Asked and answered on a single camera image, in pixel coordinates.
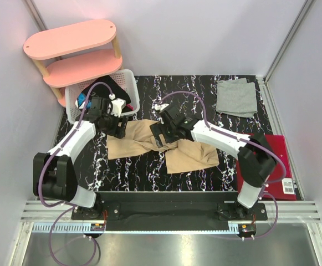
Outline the beige t shirt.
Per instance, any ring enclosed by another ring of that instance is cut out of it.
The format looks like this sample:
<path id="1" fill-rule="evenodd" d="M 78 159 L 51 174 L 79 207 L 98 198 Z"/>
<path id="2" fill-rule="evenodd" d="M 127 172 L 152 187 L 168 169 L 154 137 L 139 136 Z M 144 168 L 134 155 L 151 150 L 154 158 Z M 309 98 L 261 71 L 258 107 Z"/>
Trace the beige t shirt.
<path id="1" fill-rule="evenodd" d="M 150 129 L 155 123 L 156 121 L 148 119 L 129 121 L 124 138 L 118 139 L 108 135 L 108 159 L 140 156 L 150 151 L 164 152 L 168 174 L 197 171 L 219 165 L 217 149 L 208 144 L 180 139 L 157 147 Z"/>

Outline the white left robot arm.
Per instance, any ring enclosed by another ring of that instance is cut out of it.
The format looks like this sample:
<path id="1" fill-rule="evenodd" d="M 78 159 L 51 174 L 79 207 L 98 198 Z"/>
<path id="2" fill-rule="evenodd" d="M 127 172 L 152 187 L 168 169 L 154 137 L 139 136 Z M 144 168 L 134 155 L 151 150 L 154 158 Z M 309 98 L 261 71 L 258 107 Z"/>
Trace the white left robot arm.
<path id="1" fill-rule="evenodd" d="M 78 184 L 74 162 L 83 148 L 98 132 L 119 139 L 125 136 L 127 117 L 122 116 L 126 101 L 120 98 L 95 98 L 84 104 L 71 130 L 55 147 L 39 152 L 33 159 L 33 193 L 46 207 L 46 199 L 58 200 L 71 206 L 84 207 L 90 219 L 98 219 L 103 206 L 97 195 Z"/>

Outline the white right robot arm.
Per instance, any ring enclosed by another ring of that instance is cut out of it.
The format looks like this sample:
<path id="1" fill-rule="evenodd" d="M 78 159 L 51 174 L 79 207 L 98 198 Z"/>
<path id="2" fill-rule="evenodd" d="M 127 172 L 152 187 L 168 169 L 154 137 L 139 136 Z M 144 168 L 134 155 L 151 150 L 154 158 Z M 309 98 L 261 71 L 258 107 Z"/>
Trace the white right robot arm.
<path id="1" fill-rule="evenodd" d="M 235 213 L 243 220 L 254 215 L 254 204 L 277 165 L 265 136 L 231 132 L 210 124 L 205 119 L 186 117 L 169 104 L 157 104 L 155 110 L 160 121 L 151 125 L 150 129 L 157 147 L 184 139 L 208 144 L 237 160 L 243 184 L 237 197 Z"/>

